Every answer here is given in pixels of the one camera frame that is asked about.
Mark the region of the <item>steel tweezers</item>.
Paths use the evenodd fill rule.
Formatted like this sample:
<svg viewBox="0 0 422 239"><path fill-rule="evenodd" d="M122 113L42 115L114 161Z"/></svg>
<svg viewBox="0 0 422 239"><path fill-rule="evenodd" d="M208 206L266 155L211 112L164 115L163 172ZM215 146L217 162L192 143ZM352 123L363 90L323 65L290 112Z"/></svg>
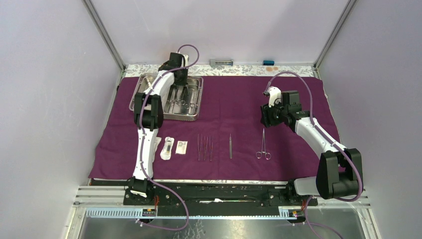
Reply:
<svg viewBox="0 0 422 239"><path fill-rule="evenodd" d="M201 158L201 148L202 148L202 134L198 134L197 148L198 148L198 161L200 161L200 158Z"/></svg>
<svg viewBox="0 0 422 239"><path fill-rule="evenodd" d="M210 154L210 161L212 161L212 152L213 152L213 136L211 137L210 141L209 141L209 154Z"/></svg>

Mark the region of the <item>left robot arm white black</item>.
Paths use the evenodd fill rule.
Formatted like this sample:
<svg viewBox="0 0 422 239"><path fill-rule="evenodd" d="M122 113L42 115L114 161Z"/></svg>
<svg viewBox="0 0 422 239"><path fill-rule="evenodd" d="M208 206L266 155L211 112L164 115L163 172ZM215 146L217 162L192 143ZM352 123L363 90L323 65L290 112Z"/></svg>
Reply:
<svg viewBox="0 0 422 239"><path fill-rule="evenodd" d="M143 92L134 96L134 122L138 132L138 148L133 176L129 181L129 192L144 205L154 200L150 179L153 177L152 163L155 157L155 141L158 129L164 121L163 99L176 80L187 78L187 60L180 52L170 53L169 60L158 70L155 80Z"/></svg>

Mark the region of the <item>small white sterile packet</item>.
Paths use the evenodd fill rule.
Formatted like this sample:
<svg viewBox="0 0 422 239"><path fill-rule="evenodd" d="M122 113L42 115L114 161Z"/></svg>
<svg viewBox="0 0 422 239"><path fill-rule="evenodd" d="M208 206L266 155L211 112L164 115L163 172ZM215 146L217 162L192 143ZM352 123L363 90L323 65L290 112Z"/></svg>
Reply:
<svg viewBox="0 0 422 239"><path fill-rule="evenodd" d="M187 141L178 141L176 146L176 154L185 155L187 152Z"/></svg>

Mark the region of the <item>remaining steel instrument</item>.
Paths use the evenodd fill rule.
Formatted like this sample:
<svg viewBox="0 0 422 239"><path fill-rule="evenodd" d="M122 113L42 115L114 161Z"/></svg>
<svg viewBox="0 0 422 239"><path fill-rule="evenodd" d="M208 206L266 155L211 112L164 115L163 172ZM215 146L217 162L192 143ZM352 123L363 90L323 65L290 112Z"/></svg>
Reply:
<svg viewBox="0 0 422 239"><path fill-rule="evenodd" d="M229 134L229 158L233 159L233 151L232 151L232 137L231 133Z"/></svg>

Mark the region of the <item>purple cloth wrap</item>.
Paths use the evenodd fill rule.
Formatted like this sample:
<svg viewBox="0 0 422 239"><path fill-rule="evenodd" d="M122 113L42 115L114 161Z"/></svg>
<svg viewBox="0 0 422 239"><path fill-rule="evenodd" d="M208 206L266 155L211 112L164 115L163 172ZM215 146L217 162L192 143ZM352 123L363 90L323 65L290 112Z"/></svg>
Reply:
<svg viewBox="0 0 422 239"><path fill-rule="evenodd" d="M319 157L286 125L265 128L260 107L268 102L263 95L270 77L207 76L200 114L195 121L165 120L158 136L187 141L185 155L172 154L170 160L155 156L156 180L259 180L287 181L315 176ZM133 174L137 154L137 128L129 109L136 77L124 78L103 135L96 147L90 178L127 180ZM266 151L271 159L257 159L265 129ZM229 134L233 159L229 158ZM202 134L198 161L197 138ZM209 141L213 136L212 161ZM203 161L204 137L209 137Z"/></svg>

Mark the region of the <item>long white sterile packet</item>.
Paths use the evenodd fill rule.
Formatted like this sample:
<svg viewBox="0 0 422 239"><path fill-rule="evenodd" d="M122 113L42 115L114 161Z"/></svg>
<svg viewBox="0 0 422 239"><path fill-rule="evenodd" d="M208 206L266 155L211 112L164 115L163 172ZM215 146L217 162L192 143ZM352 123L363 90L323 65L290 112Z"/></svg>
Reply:
<svg viewBox="0 0 422 239"><path fill-rule="evenodd" d="M161 140L162 140L162 138L161 138L161 137L156 137L156 138L155 138L155 142L154 142L154 153L156 153L156 152L157 152L157 149L158 149L158 146L159 146L159 144L160 144Z"/></svg>

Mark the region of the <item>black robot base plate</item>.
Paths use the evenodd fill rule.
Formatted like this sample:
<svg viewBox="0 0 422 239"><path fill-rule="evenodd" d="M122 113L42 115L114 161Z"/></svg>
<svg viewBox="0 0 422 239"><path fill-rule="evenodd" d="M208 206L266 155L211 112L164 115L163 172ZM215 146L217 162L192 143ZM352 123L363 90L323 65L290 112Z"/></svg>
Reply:
<svg viewBox="0 0 422 239"><path fill-rule="evenodd" d="M130 194L129 181L123 197L125 206L151 206L177 215L182 209L205 215L269 215L278 207L302 210L309 198L297 194L292 182L282 186L150 182L148 197L143 198Z"/></svg>

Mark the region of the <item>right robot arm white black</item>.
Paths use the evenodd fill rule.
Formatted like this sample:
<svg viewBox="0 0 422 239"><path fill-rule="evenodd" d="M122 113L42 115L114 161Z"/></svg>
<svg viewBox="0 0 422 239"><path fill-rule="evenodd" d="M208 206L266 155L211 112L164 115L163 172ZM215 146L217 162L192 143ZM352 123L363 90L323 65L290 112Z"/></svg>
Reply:
<svg viewBox="0 0 422 239"><path fill-rule="evenodd" d="M350 201L363 191L361 154L356 148L338 143L312 117L304 111L297 91L280 91L270 87L264 92L269 102L260 107L261 123L265 127L281 123L300 136L319 157L315 177L294 180L294 186L285 192L288 203L298 205L305 195L317 193L324 199Z"/></svg>

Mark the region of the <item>perforated steel instrument tray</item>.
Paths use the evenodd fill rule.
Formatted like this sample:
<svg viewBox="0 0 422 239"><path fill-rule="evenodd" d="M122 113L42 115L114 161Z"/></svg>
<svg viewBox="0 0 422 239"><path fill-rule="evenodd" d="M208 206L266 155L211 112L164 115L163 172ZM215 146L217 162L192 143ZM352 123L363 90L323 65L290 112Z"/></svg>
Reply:
<svg viewBox="0 0 422 239"><path fill-rule="evenodd" d="M202 77L188 76L186 85L172 85L162 99L164 119L195 121L200 113L203 84Z"/></svg>

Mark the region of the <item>steel surgical forceps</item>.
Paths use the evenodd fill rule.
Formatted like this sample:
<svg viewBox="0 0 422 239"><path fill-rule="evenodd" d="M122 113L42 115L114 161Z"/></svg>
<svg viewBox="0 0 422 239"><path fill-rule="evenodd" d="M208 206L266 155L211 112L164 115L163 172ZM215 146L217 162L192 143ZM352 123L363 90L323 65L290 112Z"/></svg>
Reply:
<svg viewBox="0 0 422 239"><path fill-rule="evenodd" d="M272 157L271 153L266 151L265 129L262 130L261 150L257 151L255 156L257 159L265 158L266 160L270 160Z"/></svg>

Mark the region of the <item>steel scalpel handle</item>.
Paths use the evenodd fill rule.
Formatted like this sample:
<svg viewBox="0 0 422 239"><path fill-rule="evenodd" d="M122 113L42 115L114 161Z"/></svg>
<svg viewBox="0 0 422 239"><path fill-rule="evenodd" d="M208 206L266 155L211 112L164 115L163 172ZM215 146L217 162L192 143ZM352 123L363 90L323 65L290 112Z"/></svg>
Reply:
<svg viewBox="0 0 422 239"><path fill-rule="evenodd" d="M207 150L208 150L208 141L209 141L209 137L204 137L204 153L203 153L203 161L206 161L206 157L207 157Z"/></svg>

